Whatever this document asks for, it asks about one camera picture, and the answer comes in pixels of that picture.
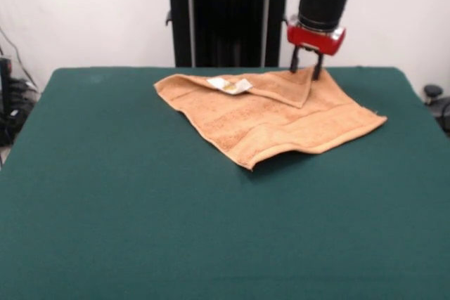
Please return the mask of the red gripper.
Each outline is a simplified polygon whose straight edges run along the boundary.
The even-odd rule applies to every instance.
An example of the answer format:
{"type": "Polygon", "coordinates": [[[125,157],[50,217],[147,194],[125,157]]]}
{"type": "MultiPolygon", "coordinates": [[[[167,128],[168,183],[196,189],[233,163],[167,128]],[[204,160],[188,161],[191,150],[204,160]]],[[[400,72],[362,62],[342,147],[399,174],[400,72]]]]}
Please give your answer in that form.
{"type": "Polygon", "coordinates": [[[319,79],[322,69],[322,54],[335,55],[346,36],[346,29],[337,27],[332,32],[314,31],[302,25],[296,15],[288,20],[287,39],[294,45],[290,62],[290,72],[296,73],[299,67],[299,50],[304,48],[317,52],[317,62],[312,73],[312,80],[319,79]]]}

